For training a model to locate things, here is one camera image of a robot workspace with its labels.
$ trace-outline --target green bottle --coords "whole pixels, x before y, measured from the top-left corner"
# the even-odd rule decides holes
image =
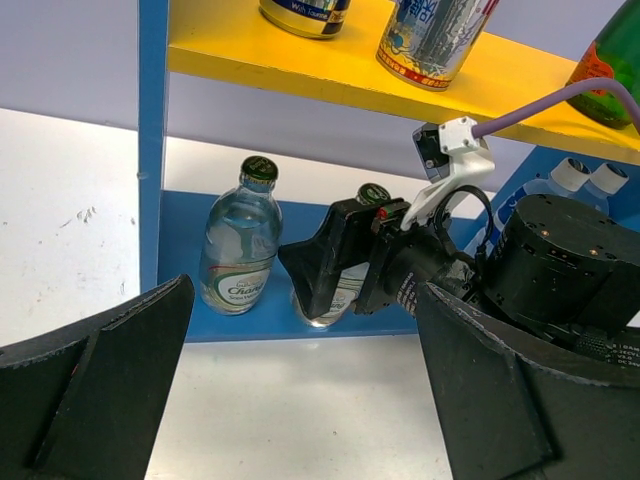
[[[627,0],[586,51],[568,84],[593,77],[615,78],[640,103],[640,0]],[[631,117],[604,90],[569,100],[577,110],[608,127],[623,129]]]

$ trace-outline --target white wall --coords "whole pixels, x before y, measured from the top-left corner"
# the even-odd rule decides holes
[[[578,59],[622,3],[502,0],[488,30]],[[3,0],[0,107],[135,128],[136,15],[135,0]],[[170,98],[172,135],[423,176],[415,121],[177,74]],[[488,188],[531,148],[492,146],[498,171]]]

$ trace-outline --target white table surface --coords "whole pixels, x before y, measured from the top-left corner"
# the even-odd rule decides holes
[[[165,186],[219,193],[247,153],[168,139]],[[0,345],[139,293],[136,155],[135,132],[0,110]],[[328,203],[365,181],[412,198],[424,185],[271,157],[282,200]],[[186,345],[147,479],[258,478],[451,478],[418,339]]]

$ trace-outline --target yellow shelf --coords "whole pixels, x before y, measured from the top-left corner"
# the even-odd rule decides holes
[[[265,20],[258,0],[172,0],[169,70],[250,87],[442,123],[496,118],[563,86],[575,63],[483,34],[446,92],[394,77],[375,53],[390,0],[353,0],[333,40],[287,33]],[[563,103],[499,136],[640,164],[632,127],[611,130]]]

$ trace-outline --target green bottle cap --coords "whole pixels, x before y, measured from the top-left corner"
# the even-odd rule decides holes
[[[278,179],[278,167],[267,157],[253,155],[242,162],[241,178],[269,185]]]
[[[356,200],[363,205],[373,205],[391,200],[391,194],[377,183],[365,183],[358,189]]]

